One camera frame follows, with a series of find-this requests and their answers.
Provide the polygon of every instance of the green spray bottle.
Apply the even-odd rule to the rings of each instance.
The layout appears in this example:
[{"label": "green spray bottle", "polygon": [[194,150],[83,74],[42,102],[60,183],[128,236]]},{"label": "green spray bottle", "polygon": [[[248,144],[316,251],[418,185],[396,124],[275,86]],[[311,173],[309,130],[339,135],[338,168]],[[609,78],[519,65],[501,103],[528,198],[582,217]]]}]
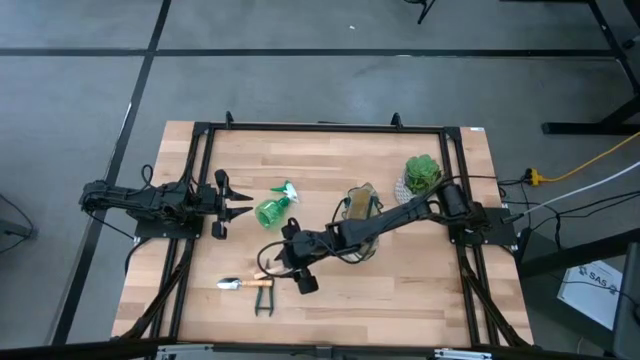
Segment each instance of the green spray bottle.
[{"label": "green spray bottle", "polygon": [[279,200],[265,200],[256,206],[256,218],[265,229],[279,224],[284,219],[284,214],[291,201],[300,202],[298,193],[289,180],[284,182],[284,186],[272,188],[271,191],[281,192],[285,196]]}]

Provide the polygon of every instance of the white cable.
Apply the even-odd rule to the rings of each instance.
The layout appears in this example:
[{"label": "white cable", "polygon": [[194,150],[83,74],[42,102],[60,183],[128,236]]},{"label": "white cable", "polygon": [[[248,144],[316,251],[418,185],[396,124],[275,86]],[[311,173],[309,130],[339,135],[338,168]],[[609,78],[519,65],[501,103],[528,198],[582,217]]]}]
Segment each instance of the white cable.
[{"label": "white cable", "polygon": [[547,202],[544,202],[544,203],[542,203],[542,204],[540,204],[540,205],[538,205],[538,206],[532,207],[531,209],[529,209],[529,210],[527,210],[527,211],[523,212],[523,213],[522,213],[522,215],[526,215],[526,214],[528,214],[528,213],[530,213],[530,212],[532,212],[532,211],[534,211],[534,210],[537,210],[537,209],[539,209],[539,208],[541,208],[541,207],[544,207],[544,206],[546,206],[546,205],[549,205],[549,204],[551,204],[551,203],[554,203],[554,202],[556,202],[556,201],[558,201],[558,200],[561,200],[561,199],[567,198],[567,197],[569,197],[569,196],[575,195],[575,194],[577,194],[577,193],[583,192],[583,191],[585,191],[585,190],[593,189],[593,188],[594,188],[594,187],[596,187],[596,186],[600,186],[600,185],[602,185],[602,184],[604,184],[604,183],[606,183],[606,182],[608,182],[608,181],[611,181],[611,180],[613,180],[613,179],[617,178],[618,176],[622,176],[622,175],[624,175],[625,173],[628,173],[629,171],[633,170],[634,168],[636,168],[636,167],[638,167],[638,166],[640,166],[640,161],[638,161],[637,163],[635,163],[635,164],[633,164],[633,165],[629,166],[628,168],[626,168],[626,169],[624,169],[624,170],[622,170],[622,171],[618,172],[617,174],[611,175],[611,176],[609,176],[608,178],[606,178],[606,179],[604,179],[604,180],[600,180],[600,181],[598,181],[597,183],[593,183],[593,184],[591,184],[591,185],[589,185],[589,186],[585,186],[585,187],[580,188],[580,189],[578,189],[578,190],[574,190],[574,191],[572,191],[572,192],[570,192],[570,193],[566,193],[566,194],[564,194],[564,195],[558,196],[558,197],[557,197],[557,198],[555,198],[555,199],[551,199],[551,200],[549,200],[549,201],[547,201]]},{"label": "white cable", "polygon": [[582,341],[584,340],[583,337],[580,337],[580,340],[578,340],[578,346],[576,346],[576,354],[580,355],[580,345],[582,345]]}]

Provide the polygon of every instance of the green succulent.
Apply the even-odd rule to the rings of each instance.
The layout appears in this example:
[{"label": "green succulent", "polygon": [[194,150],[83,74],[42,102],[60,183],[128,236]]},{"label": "green succulent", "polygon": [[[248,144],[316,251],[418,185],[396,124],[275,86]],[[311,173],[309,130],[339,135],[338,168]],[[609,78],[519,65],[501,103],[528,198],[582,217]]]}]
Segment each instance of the green succulent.
[{"label": "green succulent", "polygon": [[405,171],[405,184],[416,195],[426,193],[440,179],[440,167],[429,155],[411,157]]}]

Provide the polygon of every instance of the gray concrete floor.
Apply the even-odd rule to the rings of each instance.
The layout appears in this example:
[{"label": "gray concrete floor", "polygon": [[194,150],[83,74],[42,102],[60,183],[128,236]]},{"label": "gray concrete floor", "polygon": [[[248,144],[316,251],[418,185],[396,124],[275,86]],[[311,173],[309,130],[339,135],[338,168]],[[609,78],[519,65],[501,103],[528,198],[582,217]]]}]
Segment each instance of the gray concrete floor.
[{"label": "gray concrete floor", "polygon": [[[160,4],[0,0],[0,47],[145,48]],[[621,1],[600,5],[620,40],[635,35]],[[606,48],[586,5],[439,1],[420,27],[418,14],[419,7],[400,0],[175,1],[160,47]],[[35,240],[0,255],[0,348],[46,341],[87,224],[78,196],[85,182],[104,174],[140,64],[140,58],[0,57],[0,191],[39,228]],[[609,61],[156,58],[118,181],[140,185],[140,166],[153,164],[165,121],[222,120],[226,110],[237,121],[385,124],[399,112],[406,124],[482,126],[500,178],[518,177],[526,167],[552,176],[622,138],[545,136],[540,124],[595,121],[631,94]],[[639,150],[636,141],[565,182],[529,189],[530,199],[599,180],[636,161]],[[630,174],[558,208],[637,190],[638,179]],[[521,200],[517,189],[509,193]],[[589,220],[568,220],[562,240],[571,246],[631,229],[639,210],[631,201]],[[0,216],[11,216],[4,204]],[[534,223],[545,216],[534,215]],[[133,231],[121,212],[107,219]],[[541,232],[550,237],[553,228]],[[108,338],[130,246],[103,230],[70,341]],[[623,259],[612,263],[620,267]],[[579,335],[534,311],[530,320],[538,345],[575,350]]]}]

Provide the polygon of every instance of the black clamp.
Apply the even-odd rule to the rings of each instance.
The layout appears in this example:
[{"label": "black clamp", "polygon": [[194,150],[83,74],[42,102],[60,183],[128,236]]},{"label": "black clamp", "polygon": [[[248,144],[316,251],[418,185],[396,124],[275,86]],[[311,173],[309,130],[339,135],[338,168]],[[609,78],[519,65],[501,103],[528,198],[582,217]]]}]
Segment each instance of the black clamp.
[{"label": "black clamp", "polygon": [[225,114],[224,128],[225,130],[231,130],[231,124],[235,122],[233,119],[233,115],[231,115],[231,111],[227,111]]},{"label": "black clamp", "polygon": [[393,113],[393,117],[391,118],[391,126],[395,126],[396,131],[402,130],[404,125],[402,125],[402,119],[400,118],[400,114]]},{"label": "black clamp", "polygon": [[443,128],[444,133],[447,134],[447,136],[455,141],[460,141],[462,140],[462,134],[460,133],[460,128],[456,127],[456,126],[445,126]]}]

